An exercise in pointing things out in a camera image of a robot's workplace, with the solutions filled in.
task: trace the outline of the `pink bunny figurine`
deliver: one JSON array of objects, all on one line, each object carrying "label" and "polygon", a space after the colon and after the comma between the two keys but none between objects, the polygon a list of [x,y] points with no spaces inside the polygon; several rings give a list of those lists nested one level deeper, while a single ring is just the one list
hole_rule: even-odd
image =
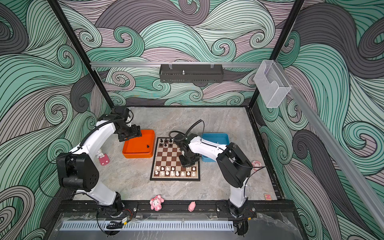
[{"label": "pink bunny figurine", "polygon": [[188,211],[192,212],[193,210],[195,210],[195,207],[196,207],[196,203],[191,202],[188,206]]},{"label": "pink bunny figurine", "polygon": [[161,203],[164,202],[164,198],[161,197],[161,195],[157,195],[156,197],[152,198],[149,203],[151,204],[151,209],[155,211],[159,211],[161,209]]}]

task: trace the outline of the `patterned wallpaper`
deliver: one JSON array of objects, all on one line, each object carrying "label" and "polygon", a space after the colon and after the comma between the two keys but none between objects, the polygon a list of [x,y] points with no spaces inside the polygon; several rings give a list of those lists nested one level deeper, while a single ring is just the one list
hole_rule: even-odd
[{"label": "patterned wallpaper", "polygon": [[[297,17],[278,61],[384,200],[384,1],[326,0]],[[309,239],[384,234],[290,95],[257,123]]]},{"label": "patterned wallpaper", "polygon": [[[59,200],[41,170],[109,111],[47,1],[0,0],[0,239],[44,237]],[[55,164],[41,186],[68,195]]]},{"label": "patterned wallpaper", "polygon": [[[314,4],[321,0],[312,0]],[[294,0],[59,0],[91,61],[268,59]],[[255,69],[161,83],[158,68],[99,68],[118,105],[248,105]]]}]

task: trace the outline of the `chessboard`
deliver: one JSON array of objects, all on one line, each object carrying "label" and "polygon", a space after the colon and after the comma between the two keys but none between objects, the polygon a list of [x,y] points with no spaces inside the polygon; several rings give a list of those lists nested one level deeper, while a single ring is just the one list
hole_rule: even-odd
[{"label": "chessboard", "polygon": [[200,166],[181,166],[180,148],[169,137],[158,137],[151,170],[151,181],[200,181]]}]

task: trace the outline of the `slotted white strip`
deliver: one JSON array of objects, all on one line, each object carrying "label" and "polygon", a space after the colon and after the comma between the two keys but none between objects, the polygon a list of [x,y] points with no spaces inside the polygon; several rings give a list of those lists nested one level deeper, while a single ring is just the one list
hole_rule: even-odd
[{"label": "slotted white strip", "polygon": [[[99,221],[103,230],[107,223]],[[87,231],[97,230],[97,222],[94,221],[64,221],[61,231]],[[125,231],[234,231],[232,221],[161,221],[145,220],[131,221],[124,225],[121,230]]]}]

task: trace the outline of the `hello kitty figurine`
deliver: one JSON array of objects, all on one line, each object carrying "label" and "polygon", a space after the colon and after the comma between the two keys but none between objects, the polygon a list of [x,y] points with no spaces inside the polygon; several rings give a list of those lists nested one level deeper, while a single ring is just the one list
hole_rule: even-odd
[{"label": "hello kitty figurine", "polygon": [[161,195],[157,195],[155,198],[152,198],[149,203],[151,204],[151,209],[155,211],[159,211],[161,209],[161,203],[164,202],[164,198]]}]

